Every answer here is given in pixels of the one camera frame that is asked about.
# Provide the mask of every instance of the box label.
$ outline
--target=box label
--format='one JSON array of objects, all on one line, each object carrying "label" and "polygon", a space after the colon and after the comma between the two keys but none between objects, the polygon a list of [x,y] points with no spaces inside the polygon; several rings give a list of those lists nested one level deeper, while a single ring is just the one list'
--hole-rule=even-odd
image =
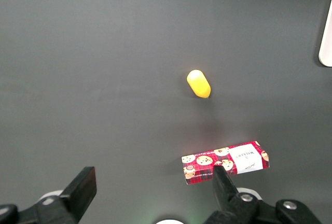
[{"label": "box label", "polygon": [[231,148],[229,154],[237,166],[238,174],[263,169],[261,155],[252,144]]}]

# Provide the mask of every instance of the red box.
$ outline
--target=red box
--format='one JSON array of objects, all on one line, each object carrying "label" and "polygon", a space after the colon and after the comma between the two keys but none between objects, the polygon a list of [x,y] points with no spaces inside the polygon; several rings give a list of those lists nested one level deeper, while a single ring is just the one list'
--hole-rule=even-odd
[{"label": "red box", "polygon": [[268,168],[269,156],[257,141],[209,150],[182,157],[187,184],[212,179],[213,166],[220,165],[235,175]]}]

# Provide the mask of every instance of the gray table surface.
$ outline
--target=gray table surface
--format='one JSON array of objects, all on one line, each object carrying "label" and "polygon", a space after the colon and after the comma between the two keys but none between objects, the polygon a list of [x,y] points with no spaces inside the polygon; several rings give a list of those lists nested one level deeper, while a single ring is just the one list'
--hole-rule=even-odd
[{"label": "gray table surface", "polygon": [[[32,205],[87,165],[81,223],[200,224],[211,181],[181,156],[258,140],[271,168],[233,176],[332,220],[330,0],[0,0],[0,204]],[[186,82],[202,70],[210,99]]]}]

